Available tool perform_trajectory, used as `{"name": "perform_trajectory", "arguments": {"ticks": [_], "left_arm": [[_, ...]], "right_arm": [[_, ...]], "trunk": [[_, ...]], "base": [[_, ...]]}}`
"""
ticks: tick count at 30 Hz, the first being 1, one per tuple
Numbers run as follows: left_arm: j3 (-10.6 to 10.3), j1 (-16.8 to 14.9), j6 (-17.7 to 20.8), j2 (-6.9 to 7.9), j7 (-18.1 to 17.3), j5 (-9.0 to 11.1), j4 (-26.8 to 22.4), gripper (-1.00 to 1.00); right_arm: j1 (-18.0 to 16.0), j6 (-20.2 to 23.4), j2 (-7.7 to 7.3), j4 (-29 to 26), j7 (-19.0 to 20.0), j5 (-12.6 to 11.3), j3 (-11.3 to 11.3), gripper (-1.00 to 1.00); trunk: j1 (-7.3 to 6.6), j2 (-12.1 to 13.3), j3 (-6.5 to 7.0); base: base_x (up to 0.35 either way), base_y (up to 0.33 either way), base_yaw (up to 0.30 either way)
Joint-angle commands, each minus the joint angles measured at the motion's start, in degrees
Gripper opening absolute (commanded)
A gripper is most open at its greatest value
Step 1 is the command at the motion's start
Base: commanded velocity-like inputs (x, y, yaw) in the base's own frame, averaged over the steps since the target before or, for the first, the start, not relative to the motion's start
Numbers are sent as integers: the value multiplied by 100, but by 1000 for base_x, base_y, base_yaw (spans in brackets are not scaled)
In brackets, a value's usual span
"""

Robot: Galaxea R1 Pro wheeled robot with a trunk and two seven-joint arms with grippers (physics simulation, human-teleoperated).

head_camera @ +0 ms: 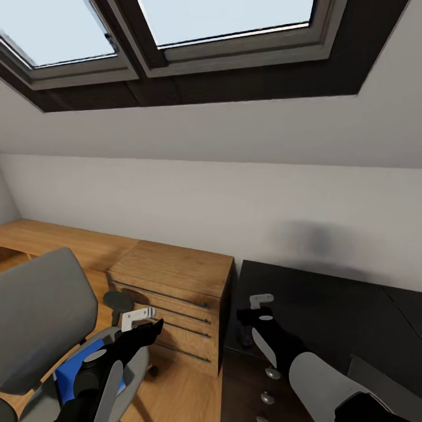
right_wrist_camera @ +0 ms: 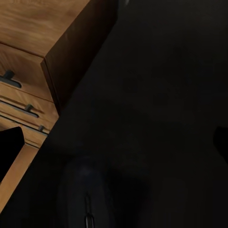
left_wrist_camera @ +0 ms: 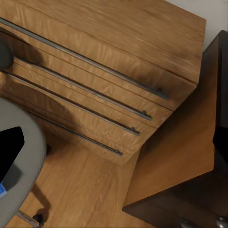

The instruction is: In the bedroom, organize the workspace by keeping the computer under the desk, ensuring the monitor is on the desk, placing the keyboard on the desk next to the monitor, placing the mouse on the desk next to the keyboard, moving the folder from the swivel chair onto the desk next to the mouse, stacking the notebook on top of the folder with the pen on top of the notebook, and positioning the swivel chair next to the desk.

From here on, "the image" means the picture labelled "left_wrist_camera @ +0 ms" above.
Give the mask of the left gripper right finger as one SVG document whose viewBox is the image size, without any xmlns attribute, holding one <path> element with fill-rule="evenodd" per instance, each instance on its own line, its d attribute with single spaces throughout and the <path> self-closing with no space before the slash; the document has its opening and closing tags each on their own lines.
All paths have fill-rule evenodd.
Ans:
<svg viewBox="0 0 228 228">
<path fill-rule="evenodd" d="M 228 128 L 216 126 L 213 144 L 226 163 L 228 163 Z"/>
</svg>

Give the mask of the swivel chair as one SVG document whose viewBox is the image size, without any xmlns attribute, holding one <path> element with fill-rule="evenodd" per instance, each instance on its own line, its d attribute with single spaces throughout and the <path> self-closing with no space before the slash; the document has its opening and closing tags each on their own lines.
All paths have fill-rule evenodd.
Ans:
<svg viewBox="0 0 228 228">
<path fill-rule="evenodd" d="M 0 39 L 0 71 L 14 64 L 11 49 Z M 7 194 L 0 198 L 0 228 L 5 228 L 16 215 L 33 228 L 44 226 L 43 214 L 31 217 L 19 210 L 33 188 L 51 146 L 38 122 L 23 108 L 0 96 L 0 132 L 21 127 L 25 144 L 2 180 Z"/>
</svg>

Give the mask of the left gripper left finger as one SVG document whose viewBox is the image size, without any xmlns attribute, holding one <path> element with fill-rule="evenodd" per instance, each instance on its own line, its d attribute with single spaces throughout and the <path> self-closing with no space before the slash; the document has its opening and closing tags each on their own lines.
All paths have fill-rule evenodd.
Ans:
<svg viewBox="0 0 228 228">
<path fill-rule="evenodd" d="M 24 146 L 21 127 L 14 127 L 0 132 L 0 183 Z"/>
</svg>

